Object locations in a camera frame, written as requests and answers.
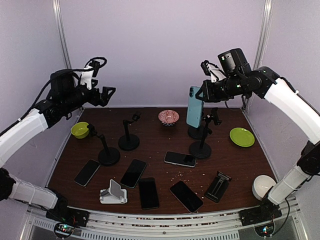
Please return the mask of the black gooseneck stand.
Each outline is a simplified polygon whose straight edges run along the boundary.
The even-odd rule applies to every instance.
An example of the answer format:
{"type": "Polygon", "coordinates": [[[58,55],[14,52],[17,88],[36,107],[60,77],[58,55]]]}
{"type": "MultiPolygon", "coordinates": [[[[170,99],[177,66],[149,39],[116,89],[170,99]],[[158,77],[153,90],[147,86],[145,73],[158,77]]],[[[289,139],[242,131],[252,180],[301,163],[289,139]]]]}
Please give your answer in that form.
{"type": "Polygon", "coordinates": [[[207,159],[212,153],[211,147],[205,143],[205,140],[208,135],[212,134],[212,130],[209,128],[209,124],[213,121],[215,126],[219,126],[222,123],[222,120],[218,116],[218,108],[214,107],[211,109],[210,114],[207,114],[204,117],[205,125],[202,131],[202,137],[200,141],[195,141],[189,146],[189,154],[195,157],[196,159],[207,159]]]}
{"type": "Polygon", "coordinates": [[[108,147],[105,135],[99,134],[92,124],[89,123],[87,128],[89,130],[89,135],[100,139],[103,145],[103,149],[98,154],[98,162],[105,167],[117,164],[121,156],[119,150],[114,147],[108,147]]]}

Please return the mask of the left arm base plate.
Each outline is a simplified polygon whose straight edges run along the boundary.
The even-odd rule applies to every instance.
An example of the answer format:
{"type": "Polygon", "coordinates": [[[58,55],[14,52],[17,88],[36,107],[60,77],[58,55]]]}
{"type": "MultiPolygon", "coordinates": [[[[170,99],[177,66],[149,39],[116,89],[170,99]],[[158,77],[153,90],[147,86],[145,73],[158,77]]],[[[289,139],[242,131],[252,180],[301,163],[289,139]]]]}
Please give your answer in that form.
{"type": "Polygon", "coordinates": [[[62,214],[53,209],[47,210],[45,217],[56,222],[62,222],[72,227],[86,227],[90,213],[85,210],[67,208],[67,212],[62,214]]]}

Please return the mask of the black stand with teal phone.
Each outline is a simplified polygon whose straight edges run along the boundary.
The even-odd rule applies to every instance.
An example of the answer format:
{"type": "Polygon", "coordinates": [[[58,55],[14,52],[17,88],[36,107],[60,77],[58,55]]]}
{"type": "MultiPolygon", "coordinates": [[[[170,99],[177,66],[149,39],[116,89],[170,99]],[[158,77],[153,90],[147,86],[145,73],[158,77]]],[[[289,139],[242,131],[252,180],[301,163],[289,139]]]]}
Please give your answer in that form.
{"type": "Polygon", "coordinates": [[[123,151],[133,151],[140,145],[140,139],[137,135],[129,133],[129,125],[137,122],[141,117],[141,112],[137,111],[131,120],[124,119],[122,121],[124,127],[124,135],[118,140],[118,146],[123,151]]]}

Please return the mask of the teal smartphone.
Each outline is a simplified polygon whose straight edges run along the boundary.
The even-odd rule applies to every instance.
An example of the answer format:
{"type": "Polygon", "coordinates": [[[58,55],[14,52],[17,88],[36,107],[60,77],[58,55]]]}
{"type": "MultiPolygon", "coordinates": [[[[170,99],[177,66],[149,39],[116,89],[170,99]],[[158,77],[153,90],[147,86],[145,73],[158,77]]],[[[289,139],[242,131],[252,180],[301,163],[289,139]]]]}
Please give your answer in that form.
{"type": "Polygon", "coordinates": [[[189,88],[189,97],[186,113],[186,124],[199,128],[202,121],[203,102],[196,98],[196,93],[200,90],[197,86],[191,86],[189,88]]]}

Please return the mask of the blue smartphone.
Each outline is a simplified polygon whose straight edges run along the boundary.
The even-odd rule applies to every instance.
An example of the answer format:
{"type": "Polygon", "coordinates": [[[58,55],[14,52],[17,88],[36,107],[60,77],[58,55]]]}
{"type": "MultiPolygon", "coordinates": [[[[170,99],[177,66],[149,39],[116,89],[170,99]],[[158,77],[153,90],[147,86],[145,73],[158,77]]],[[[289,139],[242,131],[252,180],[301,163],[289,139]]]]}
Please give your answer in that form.
{"type": "Polygon", "coordinates": [[[138,182],[140,204],[143,210],[157,209],[160,206],[156,181],[153,177],[142,178],[138,182]]]}

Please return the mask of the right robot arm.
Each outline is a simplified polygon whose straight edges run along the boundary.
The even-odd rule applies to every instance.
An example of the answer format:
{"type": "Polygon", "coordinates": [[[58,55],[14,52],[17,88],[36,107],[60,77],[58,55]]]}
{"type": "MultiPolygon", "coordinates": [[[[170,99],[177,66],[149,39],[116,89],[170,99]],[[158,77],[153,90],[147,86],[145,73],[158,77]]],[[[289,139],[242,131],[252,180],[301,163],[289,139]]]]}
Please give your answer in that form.
{"type": "Polygon", "coordinates": [[[268,220],[276,207],[304,183],[320,173],[320,113],[308,103],[291,83],[268,66],[252,69],[242,49],[234,48],[217,56],[220,66],[204,60],[200,67],[204,80],[196,98],[205,103],[219,103],[236,96],[255,95],[278,110],[281,122],[290,123],[304,137],[300,157],[263,198],[256,210],[259,220],[268,220]]]}

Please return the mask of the dark smartphone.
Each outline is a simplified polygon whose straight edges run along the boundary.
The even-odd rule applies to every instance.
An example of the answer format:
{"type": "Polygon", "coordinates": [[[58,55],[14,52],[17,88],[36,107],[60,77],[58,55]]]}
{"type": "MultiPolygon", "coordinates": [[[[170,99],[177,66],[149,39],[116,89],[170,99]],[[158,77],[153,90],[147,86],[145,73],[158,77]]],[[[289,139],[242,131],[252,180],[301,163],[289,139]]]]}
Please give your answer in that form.
{"type": "Polygon", "coordinates": [[[167,164],[189,168],[194,168],[197,163],[197,160],[194,156],[173,151],[167,151],[163,161],[167,164]]]}

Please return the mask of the silver smartphone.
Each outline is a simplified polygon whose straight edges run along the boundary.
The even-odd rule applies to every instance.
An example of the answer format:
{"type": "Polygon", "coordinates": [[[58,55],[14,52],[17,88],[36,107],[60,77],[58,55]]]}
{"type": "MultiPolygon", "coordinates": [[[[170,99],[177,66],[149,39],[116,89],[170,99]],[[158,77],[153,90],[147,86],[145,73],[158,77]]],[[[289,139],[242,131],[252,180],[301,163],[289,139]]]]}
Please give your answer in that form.
{"type": "Polygon", "coordinates": [[[93,159],[88,160],[74,178],[74,182],[81,187],[86,187],[100,166],[101,164],[98,161],[93,159]]]}

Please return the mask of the grey smartphone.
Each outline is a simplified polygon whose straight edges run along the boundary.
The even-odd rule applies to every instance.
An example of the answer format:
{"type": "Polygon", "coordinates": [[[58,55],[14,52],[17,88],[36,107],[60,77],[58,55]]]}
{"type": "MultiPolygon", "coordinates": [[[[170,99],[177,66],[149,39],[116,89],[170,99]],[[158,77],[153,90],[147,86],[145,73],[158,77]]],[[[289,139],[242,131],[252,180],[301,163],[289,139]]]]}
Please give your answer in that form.
{"type": "Polygon", "coordinates": [[[130,189],[134,189],[146,166],[146,162],[138,159],[133,159],[123,177],[121,178],[120,184],[130,189]]]}

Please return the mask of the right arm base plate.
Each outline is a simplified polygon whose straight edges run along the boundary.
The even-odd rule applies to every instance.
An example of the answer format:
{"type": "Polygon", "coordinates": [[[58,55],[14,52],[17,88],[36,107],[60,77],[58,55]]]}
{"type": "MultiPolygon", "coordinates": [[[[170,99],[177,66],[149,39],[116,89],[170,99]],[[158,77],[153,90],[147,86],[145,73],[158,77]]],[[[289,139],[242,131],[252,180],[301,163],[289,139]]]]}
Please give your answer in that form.
{"type": "Polygon", "coordinates": [[[239,218],[242,226],[255,225],[266,221],[271,221],[282,216],[281,210],[276,208],[268,208],[258,206],[248,208],[239,212],[239,218]]]}

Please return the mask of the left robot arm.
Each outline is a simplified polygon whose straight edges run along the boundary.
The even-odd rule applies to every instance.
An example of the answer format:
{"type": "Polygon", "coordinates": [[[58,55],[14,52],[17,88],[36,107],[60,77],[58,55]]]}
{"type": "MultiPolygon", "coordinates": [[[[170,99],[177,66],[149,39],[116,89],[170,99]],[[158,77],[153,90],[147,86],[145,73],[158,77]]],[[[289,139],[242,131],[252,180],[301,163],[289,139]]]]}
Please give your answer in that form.
{"type": "Polygon", "coordinates": [[[27,142],[53,127],[63,117],[70,119],[72,113],[89,103],[105,107],[116,88],[97,88],[95,79],[99,70],[107,64],[104,57],[91,58],[83,68],[67,68],[50,75],[41,92],[50,90],[45,99],[38,94],[22,117],[0,133],[0,199],[14,199],[51,210],[61,222],[72,218],[67,200],[48,188],[33,185],[10,174],[4,165],[27,142]]]}

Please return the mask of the black stand with pink phone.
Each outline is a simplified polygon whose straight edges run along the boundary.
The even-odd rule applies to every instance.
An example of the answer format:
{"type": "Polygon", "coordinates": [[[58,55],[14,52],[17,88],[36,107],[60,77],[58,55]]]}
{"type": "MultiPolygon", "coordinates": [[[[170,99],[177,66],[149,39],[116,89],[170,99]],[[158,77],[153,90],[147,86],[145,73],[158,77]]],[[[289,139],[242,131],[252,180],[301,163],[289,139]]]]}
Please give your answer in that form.
{"type": "Polygon", "coordinates": [[[191,138],[195,140],[201,140],[203,136],[203,130],[204,130],[204,127],[202,125],[199,126],[198,128],[189,126],[187,133],[191,138]]]}

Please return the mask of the black folding phone stand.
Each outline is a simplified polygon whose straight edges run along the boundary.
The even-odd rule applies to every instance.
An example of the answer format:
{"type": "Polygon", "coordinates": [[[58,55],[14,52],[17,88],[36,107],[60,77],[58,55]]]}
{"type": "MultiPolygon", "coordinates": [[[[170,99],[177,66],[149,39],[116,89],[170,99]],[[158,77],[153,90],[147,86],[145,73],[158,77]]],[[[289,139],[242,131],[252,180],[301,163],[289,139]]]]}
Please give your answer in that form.
{"type": "Polygon", "coordinates": [[[216,177],[209,185],[204,196],[215,203],[219,203],[231,181],[232,178],[230,176],[217,171],[216,177]]]}

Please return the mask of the pink smartphone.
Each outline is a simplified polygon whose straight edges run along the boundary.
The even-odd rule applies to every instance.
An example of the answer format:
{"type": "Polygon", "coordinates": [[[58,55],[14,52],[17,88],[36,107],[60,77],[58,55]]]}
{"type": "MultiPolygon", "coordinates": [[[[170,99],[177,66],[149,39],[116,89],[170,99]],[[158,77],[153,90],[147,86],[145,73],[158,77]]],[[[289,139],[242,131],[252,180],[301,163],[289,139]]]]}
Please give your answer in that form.
{"type": "Polygon", "coordinates": [[[190,212],[195,213],[204,202],[183,182],[178,181],[169,188],[169,191],[190,212]]]}

